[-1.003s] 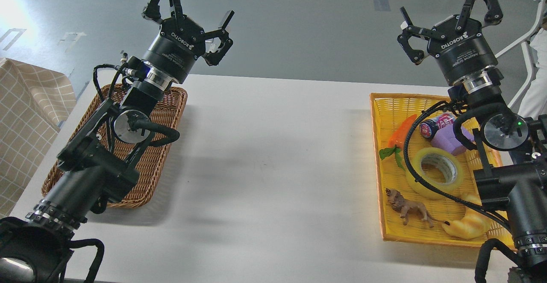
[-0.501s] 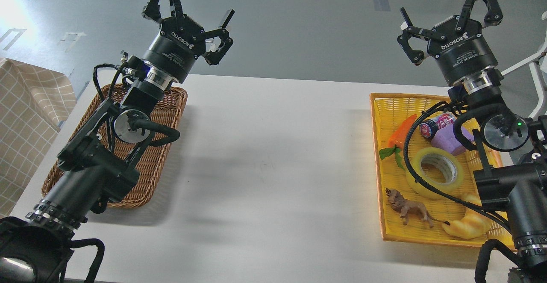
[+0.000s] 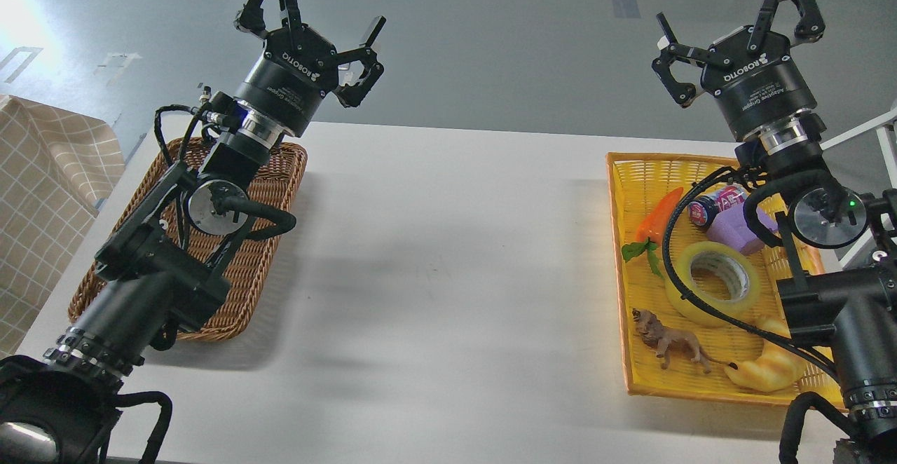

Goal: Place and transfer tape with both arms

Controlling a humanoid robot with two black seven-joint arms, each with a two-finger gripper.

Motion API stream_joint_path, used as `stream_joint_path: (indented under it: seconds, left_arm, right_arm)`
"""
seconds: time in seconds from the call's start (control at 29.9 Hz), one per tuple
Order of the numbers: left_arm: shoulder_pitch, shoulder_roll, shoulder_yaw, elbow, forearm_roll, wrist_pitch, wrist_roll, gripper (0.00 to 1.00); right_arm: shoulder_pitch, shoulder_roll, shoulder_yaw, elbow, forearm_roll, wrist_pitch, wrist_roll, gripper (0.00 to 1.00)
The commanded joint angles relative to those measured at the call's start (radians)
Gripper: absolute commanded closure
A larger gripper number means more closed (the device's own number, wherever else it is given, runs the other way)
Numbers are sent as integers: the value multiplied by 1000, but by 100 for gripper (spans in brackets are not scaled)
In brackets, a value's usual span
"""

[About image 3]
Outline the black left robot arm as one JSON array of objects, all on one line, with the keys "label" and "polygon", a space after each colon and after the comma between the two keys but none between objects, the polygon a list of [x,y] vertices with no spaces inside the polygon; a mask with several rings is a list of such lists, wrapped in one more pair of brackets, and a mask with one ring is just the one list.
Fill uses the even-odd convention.
[{"label": "black left robot arm", "polygon": [[384,17],[346,52],[302,21],[298,0],[247,0],[234,25],[263,51],[234,96],[205,90],[198,107],[160,107],[190,123],[172,156],[155,120],[167,170],[95,255],[106,286],[41,359],[3,359],[4,463],[103,463],[124,409],[141,404],[159,416],[140,461],[157,460],[171,399],[123,394],[123,381],[146,347],[169,349],[225,304],[225,272],[243,243],[295,227],[291,212],[249,196],[283,138],[301,136],[328,94],[359,106],[383,74],[373,43]]}]

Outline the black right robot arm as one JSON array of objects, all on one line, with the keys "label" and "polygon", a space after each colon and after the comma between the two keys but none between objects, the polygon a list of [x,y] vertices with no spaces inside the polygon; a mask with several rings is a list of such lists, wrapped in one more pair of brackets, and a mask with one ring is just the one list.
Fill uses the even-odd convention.
[{"label": "black right robot arm", "polygon": [[819,393],[789,404],[779,461],[795,463],[807,412],[817,410],[844,433],[836,463],[895,461],[895,190],[876,196],[839,183],[823,157],[817,102],[792,57],[826,30],[816,0],[762,0],[750,25],[708,48],[685,45],[663,14],[652,68],[670,96],[688,107],[713,97],[737,141],[738,168],[723,167],[695,184],[673,209],[714,184],[749,185],[744,219],[768,247],[781,247],[788,278],[776,282],[788,336],[714,308],[682,279],[671,259],[673,224],[661,259],[686,302],[810,362],[840,390],[842,409]]}]

